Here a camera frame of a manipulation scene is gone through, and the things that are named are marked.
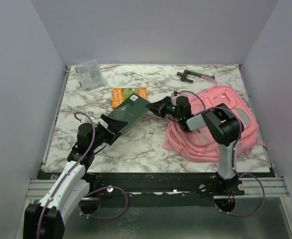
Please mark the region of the dark green notebook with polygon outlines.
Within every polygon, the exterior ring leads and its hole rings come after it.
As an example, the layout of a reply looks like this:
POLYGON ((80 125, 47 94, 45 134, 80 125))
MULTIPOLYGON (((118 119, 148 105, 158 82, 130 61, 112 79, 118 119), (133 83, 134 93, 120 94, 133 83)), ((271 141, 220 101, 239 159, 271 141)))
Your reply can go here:
POLYGON ((150 102, 138 96, 136 93, 130 95, 123 103, 114 109, 107 117, 114 120, 121 120, 128 122, 121 131, 114 133, 126 134, 140 119, 142 119, 147 112, 146 104, 150 102))

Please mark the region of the orange green picture book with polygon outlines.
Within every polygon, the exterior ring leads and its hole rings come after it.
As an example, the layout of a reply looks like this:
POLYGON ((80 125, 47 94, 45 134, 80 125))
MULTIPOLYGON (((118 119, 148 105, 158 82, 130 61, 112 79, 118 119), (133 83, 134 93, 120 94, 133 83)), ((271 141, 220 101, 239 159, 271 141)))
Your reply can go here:
POLYGON ((147 100, 147 88, 113 88, 112 90, 112 108, 117 108, 130 95, 136 93, 138 96, 147 100))

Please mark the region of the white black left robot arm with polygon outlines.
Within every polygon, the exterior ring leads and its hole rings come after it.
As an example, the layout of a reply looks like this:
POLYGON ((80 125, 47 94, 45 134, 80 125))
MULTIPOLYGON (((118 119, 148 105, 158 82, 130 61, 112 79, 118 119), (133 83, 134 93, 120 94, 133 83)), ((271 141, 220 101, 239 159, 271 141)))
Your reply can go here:
POLYGON ((94 123, 91 118, 80 124, 77 142, 61 175, 38 203, 29 204, 25 209, 23 238, 61 239, 66 222, 81 199, 96 193, 96 183, 87 176, 95 158, 94 150, 102 144, 112 145, 128 124, 105 115, 101 118, 108 124, 107 127, 94 123))

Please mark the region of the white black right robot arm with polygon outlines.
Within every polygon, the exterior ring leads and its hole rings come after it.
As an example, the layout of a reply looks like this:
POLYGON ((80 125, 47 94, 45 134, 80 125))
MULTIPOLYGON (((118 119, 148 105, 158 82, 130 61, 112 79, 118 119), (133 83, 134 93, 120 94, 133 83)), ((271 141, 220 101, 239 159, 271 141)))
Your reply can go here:
POLYGON ((236 171, 237 143, 244 129, 241 120, 225 105, 220 104, 196 115, 192 114, 188 97, 177 96, 176 102, 171 97, 149 103, 146 107, 155 115, 164 118, 171 115, 184 132, 192 132, 207 127, 218 145, 219 167, 212 179, 212 191, 227 195, 238 182, 236 171))

